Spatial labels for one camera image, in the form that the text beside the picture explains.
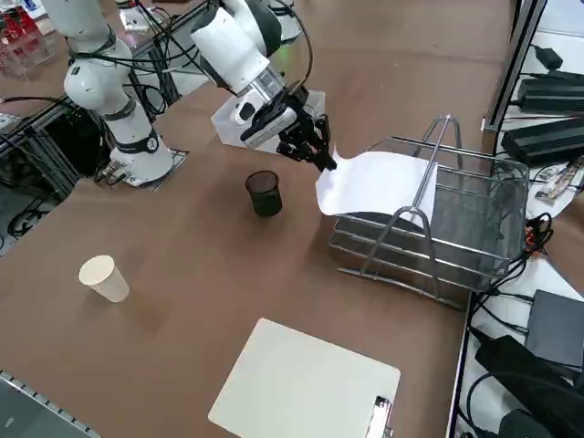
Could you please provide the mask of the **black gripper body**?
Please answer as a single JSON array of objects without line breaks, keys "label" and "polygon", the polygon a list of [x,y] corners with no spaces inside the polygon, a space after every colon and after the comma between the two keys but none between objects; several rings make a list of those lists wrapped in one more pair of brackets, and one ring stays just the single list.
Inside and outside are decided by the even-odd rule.
[{"label": "black gripper body", "polygon": [[251,125],[240,135],[240,141],[247,147],[257,147],[281,132],[294,129],[301,122],[313,121],[316,116],[308,109],[308,97],[305,86],[295,90],[291,87],[283,89],[252,117]]}]

